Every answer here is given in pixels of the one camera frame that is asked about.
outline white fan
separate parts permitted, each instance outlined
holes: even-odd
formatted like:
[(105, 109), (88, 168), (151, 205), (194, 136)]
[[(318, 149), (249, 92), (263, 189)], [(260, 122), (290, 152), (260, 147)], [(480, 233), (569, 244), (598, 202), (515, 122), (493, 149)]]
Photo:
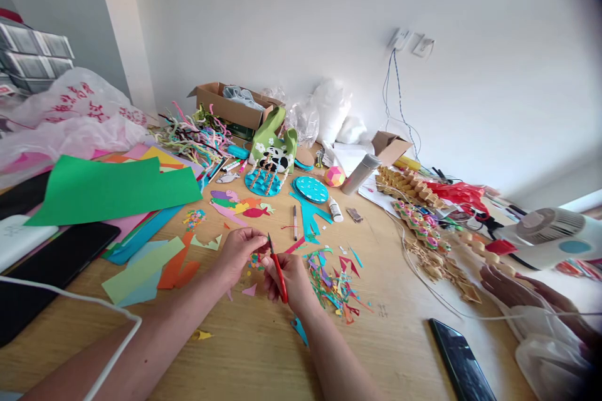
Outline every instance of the white fan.
[(494, 236), (511, 242), (518, 249), (513, 257), (535, 269), (553, 268), (569, 258), (602, 258), (602, 222), (560, 208), (535, 210)]

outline glue stick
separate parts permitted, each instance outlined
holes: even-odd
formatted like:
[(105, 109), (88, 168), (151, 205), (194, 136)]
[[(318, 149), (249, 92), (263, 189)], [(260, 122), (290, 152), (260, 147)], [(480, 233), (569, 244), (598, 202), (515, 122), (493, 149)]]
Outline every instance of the glue stick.
[(331, 197), (330, 201), (328, 202), (328, 206), (330, 207), (330, 214), (332, 214), (332, 220), (334, 222), (342, 222), (343, 215), (341, 214), (341, 209), (339, 208), (337, 201)]

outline hand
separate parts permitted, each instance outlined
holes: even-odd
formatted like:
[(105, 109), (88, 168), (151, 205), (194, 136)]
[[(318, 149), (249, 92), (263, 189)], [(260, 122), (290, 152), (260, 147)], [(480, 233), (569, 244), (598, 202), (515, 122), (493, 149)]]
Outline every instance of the hand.
[[(292, 311), (297, 316), (302, 316), (314, 308), (321, 310), (322, 307), (315, 296), (301, 257), (293, 254), (276, 254), (276, 257), (282, 268), (282, 276), (287, 286), (288, 304)], [(263, 287), (268, 292), (268, 299), (277, 303), (280, 297), (280, 279), (276, 264), (269, 255), (262, 259), (261, 264), (265, 268)]]
[(214, 268), (232, 287), (240, 279), (249, 256), (253, 253), (265, 254), (269, 248), (268, 239), (263, 232), (253, 227), (233, 230), (228, 234)]
[(541, 296), (512, 280), (495, 266), (483, 265), (479, 273), (483, 279), (481, 285), (508, 308), (520, 305), (546, 308)]

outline panda figure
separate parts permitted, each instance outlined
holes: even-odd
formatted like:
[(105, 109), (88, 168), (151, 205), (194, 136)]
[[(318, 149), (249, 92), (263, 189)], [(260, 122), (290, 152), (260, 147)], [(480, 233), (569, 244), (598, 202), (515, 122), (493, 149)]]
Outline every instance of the panda figure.
[(285, 172), (292, 160), (292, 155), (287, 154), (286, 149), (274, 146), (269, 146), (263, 153), (263, 156), (263, 168), (274, 172)]

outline electrical outlet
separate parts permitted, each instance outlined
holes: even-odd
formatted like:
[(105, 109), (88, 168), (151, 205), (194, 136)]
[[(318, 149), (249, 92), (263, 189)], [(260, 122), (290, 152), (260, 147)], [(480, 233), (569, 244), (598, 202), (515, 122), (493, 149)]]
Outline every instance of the electrical outlet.
[(423, 34), (412, 53), (420, 58), (424, 58), (433, 52), (433, 47), (435, 47), (435, 40), (427, 38), (426, 35)]
[(410, 30), (398, 28), (389, 42), (389, 47), (395, 50), (403, 50), (412, 34)]

